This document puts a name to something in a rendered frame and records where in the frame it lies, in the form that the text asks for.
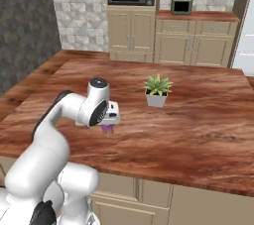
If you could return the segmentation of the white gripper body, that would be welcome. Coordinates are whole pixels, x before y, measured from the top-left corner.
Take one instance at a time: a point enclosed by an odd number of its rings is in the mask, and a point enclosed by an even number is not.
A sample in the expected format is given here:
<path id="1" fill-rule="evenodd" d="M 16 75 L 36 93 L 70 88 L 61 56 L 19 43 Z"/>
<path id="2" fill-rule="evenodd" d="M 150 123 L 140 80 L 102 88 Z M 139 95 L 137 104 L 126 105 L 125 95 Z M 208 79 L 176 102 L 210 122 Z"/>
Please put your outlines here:
<path id="1" fill-rule="evenodd" d="M 120 122 L 120 118 L 106 118 L 102 120 L 102 125 L 110 126 L 110 125 L 115 125 Z"/>

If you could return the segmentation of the purple can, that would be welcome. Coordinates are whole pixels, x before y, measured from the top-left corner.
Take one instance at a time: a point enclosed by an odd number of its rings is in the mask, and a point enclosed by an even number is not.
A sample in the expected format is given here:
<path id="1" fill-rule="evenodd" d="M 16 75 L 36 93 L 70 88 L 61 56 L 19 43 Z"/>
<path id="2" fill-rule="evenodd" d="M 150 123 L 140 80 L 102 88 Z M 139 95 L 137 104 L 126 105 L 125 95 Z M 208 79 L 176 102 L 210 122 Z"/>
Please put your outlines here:
<path id="1" fill-rule="evenodd" d="M 114 134 L 114 129 L 112 125 L 102 125 L 101 129 L 105 138 L 109 138 Z"/>

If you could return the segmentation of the beige tall cabinet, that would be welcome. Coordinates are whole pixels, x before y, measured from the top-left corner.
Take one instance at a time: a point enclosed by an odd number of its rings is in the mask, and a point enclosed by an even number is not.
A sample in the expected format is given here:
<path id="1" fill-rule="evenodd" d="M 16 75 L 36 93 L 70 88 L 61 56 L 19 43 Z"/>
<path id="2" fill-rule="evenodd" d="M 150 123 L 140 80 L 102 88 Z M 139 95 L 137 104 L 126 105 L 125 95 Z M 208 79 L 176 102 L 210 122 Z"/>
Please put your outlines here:
<path id="1" fill-rule="evenodd" d="M 153 62 L 156 11 L 146 7 L 108 7 L 111 60 Z"/>

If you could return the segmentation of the beige cabinet door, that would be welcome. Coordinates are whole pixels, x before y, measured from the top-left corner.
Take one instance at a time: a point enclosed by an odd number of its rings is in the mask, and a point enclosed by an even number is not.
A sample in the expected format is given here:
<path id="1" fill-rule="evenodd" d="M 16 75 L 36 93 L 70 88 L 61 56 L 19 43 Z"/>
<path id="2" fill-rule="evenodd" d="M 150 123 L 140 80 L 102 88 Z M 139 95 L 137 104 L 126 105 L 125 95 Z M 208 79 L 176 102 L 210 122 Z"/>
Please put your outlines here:
<path id="1" fill-rule="evenodd" d="M 175 185 L 169 225 L 254 225 L 254 197 Z"/>
<path id="2" fill-rule="evenodd" d="M 93 197 L 101 225 L 168 225 L 169 209 L 129 201 Z"/>

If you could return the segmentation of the beige base cabinet run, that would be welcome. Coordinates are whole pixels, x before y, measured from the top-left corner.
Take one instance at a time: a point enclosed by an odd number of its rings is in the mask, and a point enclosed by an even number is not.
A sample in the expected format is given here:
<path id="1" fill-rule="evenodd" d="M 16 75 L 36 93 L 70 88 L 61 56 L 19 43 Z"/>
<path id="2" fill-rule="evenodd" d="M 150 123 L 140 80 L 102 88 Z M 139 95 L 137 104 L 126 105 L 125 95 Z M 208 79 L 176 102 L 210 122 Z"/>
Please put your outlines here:
<path id="1" fill-rule="evenodd" d="M 158 20 L 155 62 L 228 67 L 237 22 Z"/>

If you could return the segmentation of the green plant in white pot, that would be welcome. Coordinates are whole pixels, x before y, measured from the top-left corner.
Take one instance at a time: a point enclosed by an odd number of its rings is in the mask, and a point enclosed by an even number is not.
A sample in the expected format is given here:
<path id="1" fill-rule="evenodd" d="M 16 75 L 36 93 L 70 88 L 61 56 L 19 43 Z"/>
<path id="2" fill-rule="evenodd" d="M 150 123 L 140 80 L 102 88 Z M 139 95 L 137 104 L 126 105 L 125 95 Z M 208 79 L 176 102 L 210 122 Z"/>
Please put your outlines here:
<path id="1" fill-rule="evenodd" d="M 168 78 L 162 79 L 159 74 L 148 76 L 143 86 L 147 104 L 152 107 L 163 107 L 168 94 L 172 92 L 172 86 Z"/>

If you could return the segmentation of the beige drawer front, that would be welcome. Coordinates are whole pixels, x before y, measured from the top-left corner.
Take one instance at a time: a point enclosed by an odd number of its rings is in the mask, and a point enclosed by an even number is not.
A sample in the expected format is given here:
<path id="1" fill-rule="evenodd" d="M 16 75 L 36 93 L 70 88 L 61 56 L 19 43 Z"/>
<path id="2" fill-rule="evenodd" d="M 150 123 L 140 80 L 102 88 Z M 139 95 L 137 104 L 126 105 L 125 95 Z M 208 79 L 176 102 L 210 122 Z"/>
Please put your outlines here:
<path id="1" fill-rule="evenodd" d="M 134 177 L 102 172 L 96 192 L 103 195 L 112 195 L 115 198 L 137 201 L 139 198 L 139 180 Z"/>
<path id="2" fill-rule="evenodd" d="M 142 182 L 142 202 L 151 206 L 168 208 L 172 186 L 169 183 L 144 179 Z"/>

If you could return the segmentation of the green toaster oven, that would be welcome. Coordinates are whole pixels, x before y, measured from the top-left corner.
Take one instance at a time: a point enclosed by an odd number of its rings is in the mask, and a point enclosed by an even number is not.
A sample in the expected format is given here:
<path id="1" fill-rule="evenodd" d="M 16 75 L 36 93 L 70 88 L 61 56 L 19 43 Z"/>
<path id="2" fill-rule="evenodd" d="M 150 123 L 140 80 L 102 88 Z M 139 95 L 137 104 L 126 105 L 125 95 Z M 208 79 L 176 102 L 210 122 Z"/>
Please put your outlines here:
<path id="1" fill-rule="evenodd" d="M 171 13 L 173 15 L 189 15 L 193 0 L 172 0 Z"/>

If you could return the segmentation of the white fridge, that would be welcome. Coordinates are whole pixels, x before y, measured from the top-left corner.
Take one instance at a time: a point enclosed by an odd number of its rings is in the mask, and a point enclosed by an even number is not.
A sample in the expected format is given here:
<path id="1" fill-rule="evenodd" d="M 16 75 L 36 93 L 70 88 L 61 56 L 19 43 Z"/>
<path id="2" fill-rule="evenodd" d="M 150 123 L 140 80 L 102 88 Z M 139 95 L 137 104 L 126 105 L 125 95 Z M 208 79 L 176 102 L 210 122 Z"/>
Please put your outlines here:
<path id="1" fill-rule="evenodd" d="M 254 0 L 249 0 L 236 48 L 233 68 L 241 68 L 246 76 L 254 76 Z"/>

